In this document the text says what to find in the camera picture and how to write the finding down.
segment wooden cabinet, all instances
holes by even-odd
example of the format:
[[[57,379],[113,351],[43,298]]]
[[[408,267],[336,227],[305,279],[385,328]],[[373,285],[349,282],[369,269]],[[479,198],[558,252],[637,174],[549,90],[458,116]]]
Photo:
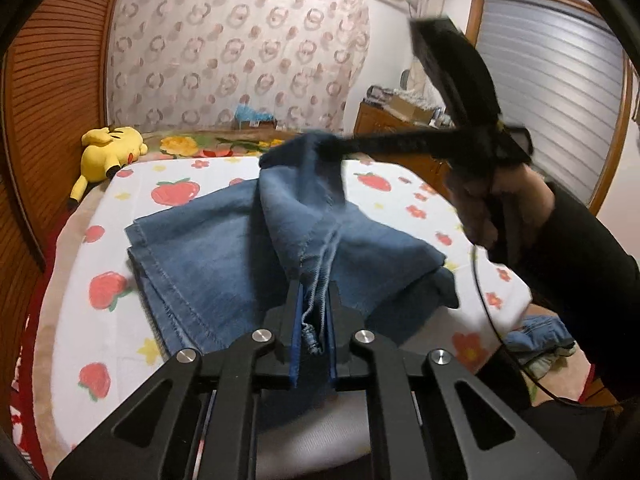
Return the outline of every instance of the wooden cabinet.
[[[373,133],[392,134],[412,128],[415,128],[413,124],[406,123],[385,110],[361,103],[353,135],[358,137]],[[444,187],[444,177],[449,171],[449,166],[446,163],[435,160],[423,153],[416,153],[415,155],[376,155],[374,158],[380,162],[391,162],[404,166],[413,171],[444,198],[448,198],[449,193]]]

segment black sleeve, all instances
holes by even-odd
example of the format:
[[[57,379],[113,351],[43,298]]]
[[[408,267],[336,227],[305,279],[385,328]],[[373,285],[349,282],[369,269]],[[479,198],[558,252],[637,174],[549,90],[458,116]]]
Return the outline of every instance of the black sleeve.
[[[638,264],[583,204],[549,187],[555,209],[513,270],[550,302],[616,398],[638,395]]]

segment wooden window frame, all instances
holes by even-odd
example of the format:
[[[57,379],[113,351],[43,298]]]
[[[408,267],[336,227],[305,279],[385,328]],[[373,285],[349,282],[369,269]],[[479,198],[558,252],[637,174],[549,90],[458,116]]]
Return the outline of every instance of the wooden window frame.
[[[566,4],[576,9],[583,10],[602,18],[598,11],[588,2],[584,0],[553,0]],[[482,23],[482,12],[484,10],[484,0],[471,0],[471,9],[469,11],[469,20],[466,25],[466,37],[475,46],[478,42],[478,34],[480,33],[480,25]],[[611,145],[609,147],[609,153],[600,173],[598,183],[591,195],[589,202],[589,211],[592,214],[597,215],[604,199],[609,192],[609,187],[613,181],[613,176],[616,174],[618,164],[620,163],[620,156],[622,156],[622,149],[625,145],[626,131],[629,126],[629,118],[631,115],[632,94],[633,94],[633,81],[634,70],[631,67],[631,62],[626,55],[623,54],[623,82],[622,82],[622,95],[620,96],[620,109],[618,110],[618,120],[616,121],[616,129],[611,139]]]

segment human hand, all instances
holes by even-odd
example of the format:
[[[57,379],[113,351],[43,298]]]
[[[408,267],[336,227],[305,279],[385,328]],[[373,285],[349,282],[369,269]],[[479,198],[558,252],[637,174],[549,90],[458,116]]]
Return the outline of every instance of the human hand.
[[[455,171],[446,177],[450,200],[456,208],[466,237],[475,245],[490,250],[498,239],[484,201],[489,194],[511,193],[516,197],[522,221],[522,243],[531,247],[540,228],[554,210],[556,197],[542,177],[524,164],[516,168],[498,168],[494,179],[469,180]]]

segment strawberry print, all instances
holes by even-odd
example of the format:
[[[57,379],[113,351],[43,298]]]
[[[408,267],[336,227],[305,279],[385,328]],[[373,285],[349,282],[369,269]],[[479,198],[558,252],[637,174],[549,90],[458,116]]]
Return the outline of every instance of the strawberry print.
[[[113,312],[118,299],[131,292],[127,279],[110,270],[95,276],[89,283],[89,303],[95,310]]]
[[[93,402],[104,399],[111,387],[107,367],[102,363],[90,363],[82,367],[78,375],[78,386],[89,391]]]
[[[436,233],[436,238],[441,244],[446,245],[447,247],[449,247],[453,243],[449,235],[443,234],[440,231]]]
[[[184,205],[200,192],[200,184],[184,178],[178,182],[158,182],[151,198],[160,205]]]
[[[495,295],[495,292],[486,292],[484,294],[486,297],[486,302],[500,310],[502,308],[502,300]]]
[[[482,348],[480,335],[477,332],[471,334],[456,332],[451,337],[451,342],[456,349],[456,359],[471,373],[478,370],[489,357],[489,352]]]
[[[420,184],[420,189],[426,191],[427,193],[431,193],[432,195],[436,194],[436,190],[433,187],[429,186],[426,182]]]
[[[498,271],[498,276],[500,276],[501,280],[507,283],[511,281],[511,276],[506,270],[504,269],[496,269],[496,270]]]
[[[92,225],[84,232],[84,238],[82,241],[85,244],[92,244],[97,242],[104,234],[104,227],[101,225]]]
[[[427,218],[427,213],[425,213],[422,209],[416,207],[415,205],[410,205],[406,208],[406,210],[411,213],[411,216],[415,218],[425,219]]]
[[[386,178],[373,173],[355,173],[358,180],[367,187],[372,187],[378,191],[391,191],[391,184]]]
[[[202,150],[203,156],[233,156],[231,148],[219,148],[217,150]]]

